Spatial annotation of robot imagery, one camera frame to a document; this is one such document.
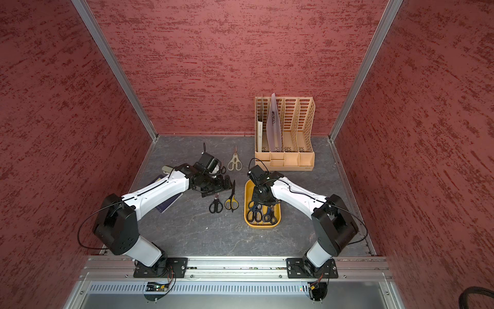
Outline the yellow plastic storage tray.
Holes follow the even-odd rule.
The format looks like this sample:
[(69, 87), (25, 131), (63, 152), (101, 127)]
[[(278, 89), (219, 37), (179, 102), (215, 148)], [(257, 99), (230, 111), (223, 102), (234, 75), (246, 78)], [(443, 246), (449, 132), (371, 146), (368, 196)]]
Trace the yellow plastic storage tray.
[(254, 183), (248, 180), (244, 187), (244, 221), (252, 229), (272, 229), (281, 222), (280, 203), (267, 206), (253, 201)]

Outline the yellow black handled scissors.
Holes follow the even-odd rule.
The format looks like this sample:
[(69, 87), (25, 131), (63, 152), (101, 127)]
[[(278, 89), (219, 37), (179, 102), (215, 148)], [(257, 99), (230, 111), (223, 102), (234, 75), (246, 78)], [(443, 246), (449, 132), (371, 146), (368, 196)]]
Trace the yellow black handled scissors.
[(236, 187), (236, 183), (234, 181), (232, 184), (232, 190), (230, 196), (228, 197), (228, 199), (225, 201), (224, 204), (225, 209), (231, 212), (234, 212), (239, 208), (239, 202), (235, 199), (235, 187)]

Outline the cream handled kitchen scissors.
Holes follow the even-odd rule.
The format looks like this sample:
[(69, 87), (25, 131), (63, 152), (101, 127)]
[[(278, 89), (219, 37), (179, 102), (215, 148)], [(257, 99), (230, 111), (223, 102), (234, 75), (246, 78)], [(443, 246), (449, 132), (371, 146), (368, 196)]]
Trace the cream handled kitchen scissors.
[(227, 164), (227, 170), (229, 170), (229, 171), (241, 171), (242, 168), (243, 168), (243, 164), (239, 159), (238, 147), (235, 146), (232, 158), (231, 158), (230, 162)]

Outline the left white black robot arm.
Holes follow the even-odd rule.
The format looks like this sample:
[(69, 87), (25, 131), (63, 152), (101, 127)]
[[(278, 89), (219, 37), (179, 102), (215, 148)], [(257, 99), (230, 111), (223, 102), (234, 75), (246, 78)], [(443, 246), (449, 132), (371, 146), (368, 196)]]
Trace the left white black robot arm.
[(138, 222), (153, 209), (189, 189), (202, 197), (229, 191), (228, 175), (211, 173), (198, 164), (175, 167), (165, 178), (119, 197), (107, 196), (97, 214), (93, 234), (115, 255), (126, 255), (154, 272), (163, 272), (166, 253), (140, 235)]

